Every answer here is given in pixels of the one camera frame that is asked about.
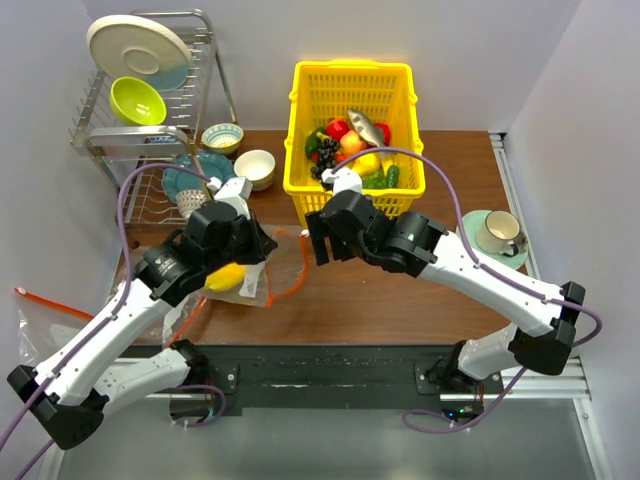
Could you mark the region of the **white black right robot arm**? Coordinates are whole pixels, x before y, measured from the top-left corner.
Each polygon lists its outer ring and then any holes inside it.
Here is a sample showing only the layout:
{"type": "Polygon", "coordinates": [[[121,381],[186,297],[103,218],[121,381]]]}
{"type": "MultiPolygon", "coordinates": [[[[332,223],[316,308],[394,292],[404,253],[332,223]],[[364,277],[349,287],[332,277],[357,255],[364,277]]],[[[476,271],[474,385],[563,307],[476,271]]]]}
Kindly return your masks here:
{"type": "Polygon", "coordinates": [[[462,239],[438,222],[408,211],[395,218],[366,196],[344,191],[306,216],[316,262],[358,257],[389,273],[407,274],[457,290],[498,312],[509,326],[455,344],[437,364],[432,381],[459,393],[503,369],[521,366],[561,374],[571,355],[584,288],[535,280],[493,259],[469,255],[462,239]]]}

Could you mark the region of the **green toy cucumber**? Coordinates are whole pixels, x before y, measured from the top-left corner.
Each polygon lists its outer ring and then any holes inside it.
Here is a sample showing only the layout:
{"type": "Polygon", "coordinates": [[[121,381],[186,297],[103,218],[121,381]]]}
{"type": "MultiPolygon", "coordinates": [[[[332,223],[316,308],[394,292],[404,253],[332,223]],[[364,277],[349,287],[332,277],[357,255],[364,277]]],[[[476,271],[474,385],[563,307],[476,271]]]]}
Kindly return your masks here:
{"type": "Polygon", "coordinates": [[[399,167],[392,164],[386,171],[386,187],[389,189],[397,188],[399,184],[399,176],[399,167]]]}

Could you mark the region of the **yellow toy banana bunch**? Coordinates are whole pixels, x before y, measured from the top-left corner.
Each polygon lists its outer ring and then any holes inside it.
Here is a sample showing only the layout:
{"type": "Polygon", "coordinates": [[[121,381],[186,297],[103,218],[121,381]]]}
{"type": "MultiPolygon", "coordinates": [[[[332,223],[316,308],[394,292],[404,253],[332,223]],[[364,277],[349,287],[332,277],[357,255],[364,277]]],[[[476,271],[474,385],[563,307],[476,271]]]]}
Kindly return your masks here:
{"type": "Polygon", "coordinates": [[[210,274],[204,288],[213,292],[229,291],[244,282],[246,267],[237,263],[230,263],[210,274]]]}

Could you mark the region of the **green toy bell pepper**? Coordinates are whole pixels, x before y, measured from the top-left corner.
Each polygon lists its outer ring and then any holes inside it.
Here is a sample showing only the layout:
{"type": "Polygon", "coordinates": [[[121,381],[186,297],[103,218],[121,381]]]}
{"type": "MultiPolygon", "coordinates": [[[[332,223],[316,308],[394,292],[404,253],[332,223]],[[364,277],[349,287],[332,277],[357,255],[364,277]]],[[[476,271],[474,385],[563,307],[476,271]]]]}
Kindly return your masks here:
{"type": "Polygon", "coordinates": [[[386,176],[384,174],[381,174],[380,172],[366,176],[362,179],[362,187],[364,189],[374,189],[374,190],[386,189],[387,188],[386,176]]]}

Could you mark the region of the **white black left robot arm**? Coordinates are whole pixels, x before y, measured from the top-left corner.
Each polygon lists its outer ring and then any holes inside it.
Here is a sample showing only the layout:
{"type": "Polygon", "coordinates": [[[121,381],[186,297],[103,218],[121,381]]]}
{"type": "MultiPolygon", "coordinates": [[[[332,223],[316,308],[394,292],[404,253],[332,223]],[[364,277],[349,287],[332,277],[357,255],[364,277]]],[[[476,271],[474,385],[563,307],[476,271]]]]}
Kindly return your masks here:
{"type": "Polygon", "coordinates": [[[155,391],[196,392],[206,383],[206,357],[178,340],[121,376],[107,369],[157,318],[177,308],[221,268],[259,265],[277,244],[243,200],[213,200],[183,229],[149,248],[127,273],[112,301],[56,354],[7,377],[51,440],[69,450],[88,439],[105,417],[155,391]]]}

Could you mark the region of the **clear zip top bag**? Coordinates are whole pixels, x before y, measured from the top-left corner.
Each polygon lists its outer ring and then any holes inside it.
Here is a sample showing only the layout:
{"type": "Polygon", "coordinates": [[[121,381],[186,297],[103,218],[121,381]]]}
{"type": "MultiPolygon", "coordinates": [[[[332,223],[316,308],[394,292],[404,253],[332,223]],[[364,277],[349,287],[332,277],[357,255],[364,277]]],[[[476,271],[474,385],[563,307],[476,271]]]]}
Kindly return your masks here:
{"type": "Polygon", "coordinates": [[[184,338],[202,309],[215,301],[225,305],[269,308],[301,289],[309,272],[309,232],[292,225],[266,225],[264,230],[278,243],[278,248],[264,263],[245,266],[246,275],[241,285],[224,292],[202,287],[167,314],[162,332],[165,347],[184,338]]]}

